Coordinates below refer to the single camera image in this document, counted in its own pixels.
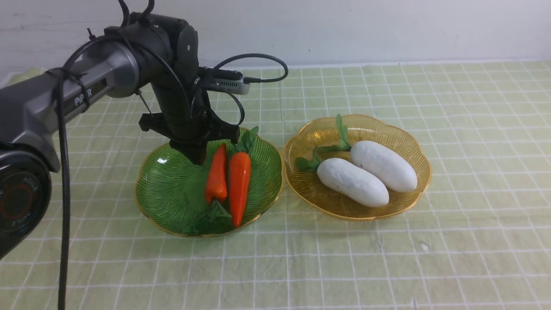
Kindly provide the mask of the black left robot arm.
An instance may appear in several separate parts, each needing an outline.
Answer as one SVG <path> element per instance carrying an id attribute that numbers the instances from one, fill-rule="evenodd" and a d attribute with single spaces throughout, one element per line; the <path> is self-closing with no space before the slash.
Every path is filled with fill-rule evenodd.
<path id="1" fill-rule="evenodd" d="M 198 61 L 198 33 L 183 19 L 133 12 L 122 26 L 85 43 L 66 65 L 2 88 L 1 257 L 40 223 L 49 206 L 50 173 L 61 169 L 53 134 L 105 96 L 126 98 L 150 84 L 160 112 L 143 131 L 169 139 L 193 164 L 211 141 L 237 143 L 238 125 L 212 110 Z"/>

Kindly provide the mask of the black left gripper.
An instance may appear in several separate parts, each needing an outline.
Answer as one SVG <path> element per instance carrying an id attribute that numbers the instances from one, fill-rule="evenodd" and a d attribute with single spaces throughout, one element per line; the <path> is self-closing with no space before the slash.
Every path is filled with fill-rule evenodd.
<path id="1" fill-rule="evenodd" d="M 173 149 L 183 149 L 183 155 L 194 165 L 204 165 L 209 143 L 221 140 L 238 143 L 239 126 L 216 116 L 207 94 L 199 94 L 193 107 L 182 97 L 174 82 L 153 82 L 151 85 L 160 112 L 140 117 L 142 131 L 153 131 L 168 138 Z"/>

